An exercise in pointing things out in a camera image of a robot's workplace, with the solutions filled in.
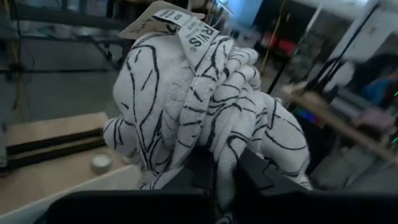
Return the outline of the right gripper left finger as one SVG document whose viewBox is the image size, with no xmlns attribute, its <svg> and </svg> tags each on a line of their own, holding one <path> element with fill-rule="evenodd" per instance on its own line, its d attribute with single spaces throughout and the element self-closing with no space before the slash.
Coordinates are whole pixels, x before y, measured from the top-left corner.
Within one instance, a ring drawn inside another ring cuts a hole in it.
<svg viewBox="0 0 398 224">
<path fill-rule="evenodd" d="M 162 190 L 170 190 L 176 194 L 211 195 L 214 173 L 212 153 L 203 148 L 194 148 L 181 171 Z"/>
</svg>

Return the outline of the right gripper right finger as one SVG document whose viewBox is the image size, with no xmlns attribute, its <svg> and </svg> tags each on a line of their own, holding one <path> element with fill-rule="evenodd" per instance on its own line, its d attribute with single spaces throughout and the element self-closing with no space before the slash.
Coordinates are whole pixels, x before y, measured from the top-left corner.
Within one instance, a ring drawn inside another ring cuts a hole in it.
<svg viewBox="0 0 398 224">
<path fill-rule="evenodd" d="M 307 191 L 249 149 L 243 151 L 237 163 L 236 190 L 238 194 L 290 194 Z"/>
</svg>

